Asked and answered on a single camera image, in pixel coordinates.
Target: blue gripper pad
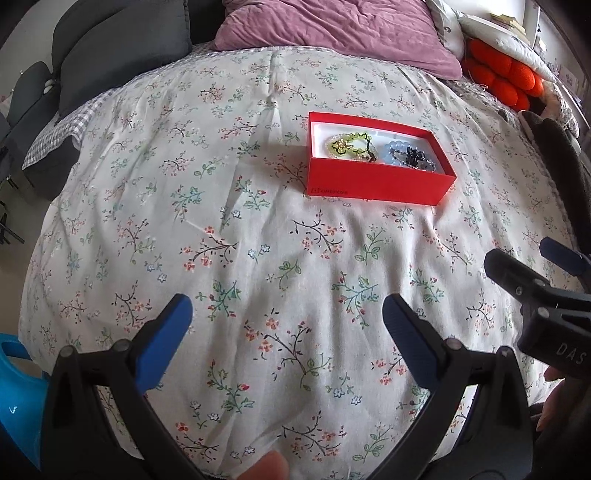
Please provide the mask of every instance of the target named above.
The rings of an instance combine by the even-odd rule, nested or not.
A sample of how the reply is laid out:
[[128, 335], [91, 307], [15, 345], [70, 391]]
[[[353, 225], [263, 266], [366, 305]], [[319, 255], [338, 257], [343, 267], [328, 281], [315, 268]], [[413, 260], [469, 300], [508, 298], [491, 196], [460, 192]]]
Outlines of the blue gripper pad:
[[157, 328], [150, 332], [151, 338], [135, 363], [135, 385], [141, 394], [158, 386], [192, 321], [191, 300], [180, 293], [177, 293], [158, 318], [153, 320]]
[[402, 297], [396, 294], [384, 300], [382, 317], [415, 382], [421, 388], [434, 391], [439, 384], [438, 360], [428, 342], [437, 339], [442, 341], [439, 334], [431, 324], [419, 319]]
[[583, 275], [589, 266], [580, 253], [565, 247], [549, 236], [540, 242], [540, 254], [574, 277]]

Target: plush toy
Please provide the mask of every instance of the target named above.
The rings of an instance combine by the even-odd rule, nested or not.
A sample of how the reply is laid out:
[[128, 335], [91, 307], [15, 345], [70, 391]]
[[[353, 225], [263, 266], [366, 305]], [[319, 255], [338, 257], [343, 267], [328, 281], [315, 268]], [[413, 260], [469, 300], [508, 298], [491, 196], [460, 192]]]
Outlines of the plush toy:
[[516, 111], [529, 110], [528, 96], [543, 95], [542, 79], [527, 65], [477, 39], [469, 40], [468, 51], [472, 56], [462, 62], [464, 72], [505, 105]]

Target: red box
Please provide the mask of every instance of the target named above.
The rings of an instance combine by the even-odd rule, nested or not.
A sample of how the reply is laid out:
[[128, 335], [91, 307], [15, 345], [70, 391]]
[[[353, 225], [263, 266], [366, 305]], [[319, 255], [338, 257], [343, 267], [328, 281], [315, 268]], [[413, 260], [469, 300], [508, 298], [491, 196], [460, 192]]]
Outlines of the red box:
[[[422, 138], [429, 143], [444, 173], [384, 163], [314, 157], [314, 124], [353, 125]], [[456, 174], [435, 136], [422, 128], [360, 116], [310, 112], [308, 132], [308, 195], [437, 205], [456, 180]]]

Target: flower pattern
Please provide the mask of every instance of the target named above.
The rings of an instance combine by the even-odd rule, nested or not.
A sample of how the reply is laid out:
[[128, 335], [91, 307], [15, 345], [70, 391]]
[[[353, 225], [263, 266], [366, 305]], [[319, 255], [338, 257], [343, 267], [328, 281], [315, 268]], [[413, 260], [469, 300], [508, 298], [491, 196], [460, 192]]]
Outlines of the flower pattern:
[[[307, 197], [312, 110], [432, 130], [454, 188], [437, 207]], [[322, 48], [195, 52], [138, 76], [90, 120], [49, 207], [21, 341], [51, 371], [64, 345], [107, 349], [185, 293], [193, 323], [150, 403], [187, 457], [236, 478], [271, 439], [294, 478], [363, 480], [429, 395], [384, 329], [384, 296], [491, 351], [514, 345], [522, 319], [485, 278], [487, 251], [577, 284], [538, 251], [546, 235], [571, 246], [570, 225], [514, 125], [421, 70]], [[543, 366], [522, 363], [528, 395], [544, 398]]]

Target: open box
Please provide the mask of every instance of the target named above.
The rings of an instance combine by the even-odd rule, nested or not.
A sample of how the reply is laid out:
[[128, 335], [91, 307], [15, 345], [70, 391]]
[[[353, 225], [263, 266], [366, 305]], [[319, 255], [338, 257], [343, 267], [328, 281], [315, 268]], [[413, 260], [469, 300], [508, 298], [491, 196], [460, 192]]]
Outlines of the open box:
[[[433, 160], [437, 159], [436, 171], [386, 165], [379, 160], [367, 163], [329, 158], [328, 138], [360, 130], [371, 135], [379, 147], [392, 140], [410, 142]], [[310, 112], [308, 148], [307, 194], [312, 196], [437, 205], [456, 180], [435, 136], [428, 130], [409, 125], [339, 113]]]

